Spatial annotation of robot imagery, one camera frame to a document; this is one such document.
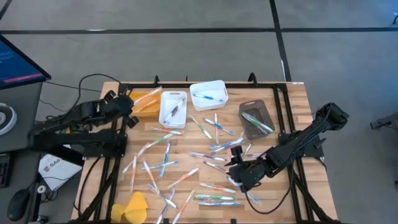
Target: white plastic container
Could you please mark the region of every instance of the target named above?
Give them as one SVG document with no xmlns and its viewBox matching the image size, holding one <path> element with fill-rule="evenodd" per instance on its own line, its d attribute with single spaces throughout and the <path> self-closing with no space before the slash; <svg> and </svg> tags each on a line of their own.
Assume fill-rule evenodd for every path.
<svg viewBox="0 0 398 224">
<path fill-rule="evenodd" d="M 225 83 L 223 80 L 192 84 L 189 89 L 191 92 L 193 107 L 196 111 L 222 108 L 228 101 L 228 93 L 226 92 Z M 193 96 L 194 93 L 218 98 L 224 102 L 195 97 Z"/>
<path fill-rule="evenodd" d="M 169 123 L 164 120 L 172 112 L 175 106 L 185 98 L 184 103 L 178 109 L 177 113 L 170 118 Z M 187 93 L 184 91 L 165 91 L 162 93 L 160 101 L 159 123 L 165 128 L 184 128 L 187 120 Z"/>
</svg>

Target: orange object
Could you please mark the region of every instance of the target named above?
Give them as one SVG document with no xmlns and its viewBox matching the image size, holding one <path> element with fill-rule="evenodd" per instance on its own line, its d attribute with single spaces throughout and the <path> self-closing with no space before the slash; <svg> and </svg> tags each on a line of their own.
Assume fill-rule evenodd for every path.
<svg viewBox="0 0 398 224">
<path fill-rule="evenodd" d="M 135 102 L 137 99 L 147 95 L 149 92 L 132 92 L 130 98 Z M 132 108 L 132 115 L 137 117 L 143 116 L 158 116 L 160 111 L 160 98 L 162 96 L 161 91 L 155 92 L 153 95 L 145 97 L 140 100 Z"/>
</svg>

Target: wooden table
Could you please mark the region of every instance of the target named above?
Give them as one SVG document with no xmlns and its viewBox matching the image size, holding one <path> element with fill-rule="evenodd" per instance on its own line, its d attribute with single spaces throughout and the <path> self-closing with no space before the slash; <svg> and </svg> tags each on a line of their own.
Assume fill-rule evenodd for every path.
<svg viewBox="0 0 398 224">
<path fill-rule="evenodd" d="M 290 105 L 292 107 L 292 113 L 294 117 L 294 123 L 297 130 L 306 128 L 312 122 L 310 105 L 308 103 L 307 93 L 303 83 L 287 83 L 289 91 Z M 118 84 L 113 82 L 104 83 L 101 97 L 109 90 L 117 91 Z M 264 152 L 271 146 L 278 144 L 278 133 L 279 125 L 277 119 L 277 111 L 275 108 L 274 94 L 271 89 L 267 88 L 230 88 L 228 89 L 229 100 L 225 107 L 218 110 L 209 110 L 197 112 L 193 109 L 192 101 L 189 94 L 189 89 L 174 88 L 165 89 L 186 91 L 188 94 L 188 106 L 187 114 L 194 115 L 197 121 L 199 121 L 204 127 L 214 135 L 215 129 L 209 124 L 205 123 L 203 118 L 214 118 L 214 113 L 218 113 L 218 121 L 227 129 L 235 132 L 234 136 L 231 136 L 224 131 L 219 131 L 220 141 L 227 142 L 235 140 L 239 137 L 240 132 L 243 130 L 241 122 L 238 118 L 239 104 L 251 100 L 261 99 L 264 100 L 268 112 L 275 125 L 275 133 L 272 133 L 266 138 L 257 139 L 253 141 L 253 147 L 250 153 Z M 284 112 L 285 127 L 289 127 L 287 123 L 286 110 L 284 108 L 284 101 L 282 93 L 280 95 L 282 111 Z M 118 176 L 118 185 L 116 189 L 115 203 L 127 204 L 130 198 L 129 183 L 131 179 L 131 170 L 125 175 L 121 173 L 121 170 L 131 162 L 133 154 L 147 142 L 153 141 L 164 136 L 164 133 L 158 133 L 152 131 L 151 127 L 160 127 L 158 117 L 155 118 L 140 118 L 140 122 L 133 129 L 127 129 L 128 144 L 126 149 L 126 155 L 121 159 L 120 173 Z M 183 129 L 183 136 L 173 136 L 170 138 L 172 147 L 170 149 L 169 161 L 179 161 L 178 166 L 169 166 L 165 170 L 163 178 L 159 178 L 159 170 L 152 170 L 155 176 L 159 189 L 166 195 L 169 194 L 167 186 L 177 180 L 181 175 L 194 169 L 196 166 L 200 167 L 200 170 L 179 183 L 175 186 L 176 193 L 173 201 L 178 205 L 186 200 L 188 194 L 192 189 L 196 190 L 197 194 L 213 194 L 213 195 L 228 195 L 235 196 L 241 202 L 240 206 L 237 207 L 206 207 L 198 205 L 196 199 L 189 202 L 185 209 L 182 217 L 178 221 L 179 223 L 229 223 L 231 219 L 237 219 L 238 223 L 293 223 L 295 222 L 294 208 L 292 204 L 292 197 L 289 195 L 282 206 L 270 215 L 260 215 L 253 211 L 248 205 L 244 194 L 237 192 L 235 194 L 215 191 L 213 189 L 207 189 L 199 186 L 199 182 L 214 183 L 229 187 L 234 187 L 226 181 L 226 174 L 207 166 L 203 163 L 202 159 L 193 158 L 188 155 L 189 152 L 204 152 L 209 153 L 208 146 L 214 144 L 211 142 L 199 129 L 199 127 L 190 119 L 187 119 L 187 125 Z M 243 144 L 243 149 L 248 145 L 248 141 Z M 164 160 L 166 142 L 154 146 L 147 150 L 143 158 L 149 163 L 149 165 L 160 164 Z M 230 151 L 226 150 L 218 154 L 218 156 L 229 158 Z M 88 159 L 85 162 L 83 173 L 81 175 L 81 182 L 79 186 L 78 195 L 80 193 L 81 185 L 86 177 L 88 169 L 92 165 L 95 159 Z M 101 172 L 103 169 L 103 161 L 101 159 L 92 173 L 90 174 L 86 183 L 85 190 L 83 192 L 82 208 L 86 208 L 93 197 L 98 192 L 98 186 L 101 178 Z M 142 158 L 139 159 L 137 167 L 141 168 Z M 332 218 L 337 218 L 335 206 L 331 196 L 328 178 L 326 176 L 325 168 L 315 159 L 303 158 L 303 166 L 308 182 L 308 189 L 313 195 L 314 199 L 319 203 L 322 209 Z M 274 208 L 285 194 L 289 181 L 286 170 L 276 175 L 274 178 L 263 178 L 262 185 L 251 190 L 251 193 L 261 199 L 262 205 L 254 204 L 260 211 L 268 211 Z M 149 176 L 145 170 L 138 169 L 136 179 L 134 182 L 134 190 L 141 191 L 147 200 L 149 208 L 147 209 L 147 220 L 146 223 L 154 223 L 163 209 L 165 202 L 160 199 L 157 195 L 153 194 L 147 184 L 150 183 Z M 298 190 L 298 196 L 300 199 L 300 207 L 302 208 L 302 216 L 306 219 L 304 212 L 305 207 L 302 200 L 300 191 Z M 108 203 L 108 196 L 105 195 L 102 203 L 101 217 L 104 218 L 106 213 L 106 206 Z M 169 208 L 166 214 L 166 218 L 174 219 L 178 210 Z M 77 217 L 76 210 L 72 214 L 72 218 Z"/>
</svg>

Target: monitor screen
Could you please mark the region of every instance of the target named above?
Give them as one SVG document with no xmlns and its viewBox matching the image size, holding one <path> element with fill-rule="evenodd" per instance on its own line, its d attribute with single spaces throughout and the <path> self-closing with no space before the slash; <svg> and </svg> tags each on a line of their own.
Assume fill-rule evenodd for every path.
<svg viewBox="0 0 398 224">
<path fill-rule="evenodd" d="M 49 78 L 50 75 L 0 35 L 0 89 Z"/>
</svg>

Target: yellow object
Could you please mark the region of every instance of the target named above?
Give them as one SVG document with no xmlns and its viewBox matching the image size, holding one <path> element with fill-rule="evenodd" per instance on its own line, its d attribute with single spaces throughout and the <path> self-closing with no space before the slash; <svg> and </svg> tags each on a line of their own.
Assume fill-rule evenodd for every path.
<svg viewBox="0 0 398 224">
<path fill-rule="evenodd" d="M 112 206 L 111 219 L 115 222 L 121 222 L 125 209 L 125 205 L 114 204 Z"/>
<path fill-rule="evenodd" d="M 148 204 L 141 192 L 134 192 L 130 198 L 129 204 L 112 206 L 111 219 L 115 222 L 127 220 L 132 224 L 144 223 L 147 218 Z"/>
<path fill-rule="evenodd" d="M 148 93 L 132 92 L 130 98 L 135 102 L 138 98 L 145 96 Z M 132 108 L 133 116 L 158 116 L 160 111 L 160 97 L 162 92 L 158 91 L 147 98 L 141 100 L 137 105 Z"/>
</svg>

